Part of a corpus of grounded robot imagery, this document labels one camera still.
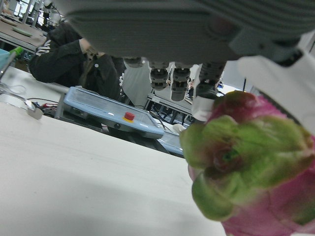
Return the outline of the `left dexterous robot hand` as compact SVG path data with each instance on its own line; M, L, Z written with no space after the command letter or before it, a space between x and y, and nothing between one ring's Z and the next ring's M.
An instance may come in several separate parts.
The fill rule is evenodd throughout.
M312 0L58 0L68 22L98 51L131 66L201 64L192 114L212 114L224 64L240 73L290 118L315 131L315 58L299 46L315 29Z

